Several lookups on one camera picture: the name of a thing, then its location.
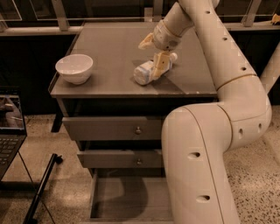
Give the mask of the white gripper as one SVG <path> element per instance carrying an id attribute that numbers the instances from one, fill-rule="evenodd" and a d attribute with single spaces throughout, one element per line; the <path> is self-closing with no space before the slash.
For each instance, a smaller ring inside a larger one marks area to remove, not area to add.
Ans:
<path id="1" fill-rule="evenodd" d="M 166 27 L 163 20 L 160 20 L 153 30 L 138 45 L 141 50 L 150 49 L 154 46 L 163 50 L 155 53 L 153 57 L 152 78 L 157 80 L 170 67 L 170 53 L 167 51 L 174 50 L 181 41 L 181 37 L 172 34 Z"/>

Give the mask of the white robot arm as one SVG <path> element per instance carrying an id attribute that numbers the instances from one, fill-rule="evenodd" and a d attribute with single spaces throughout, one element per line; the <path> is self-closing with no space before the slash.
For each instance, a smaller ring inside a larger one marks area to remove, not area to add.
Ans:
<path id="1" fill-rule="evenodd" d="M 142 83 L 157 80 L 171 52 L 194 28 L 218 100 L 174 109 L 164 120 L 162 153 L 174 224 L 240 224 L 225 170 L 225 151 L 261 137 L 270 100 L 242 51 L 215 12 L 220 0 L 178 0 L 140 48 L 158 49 Z"/>

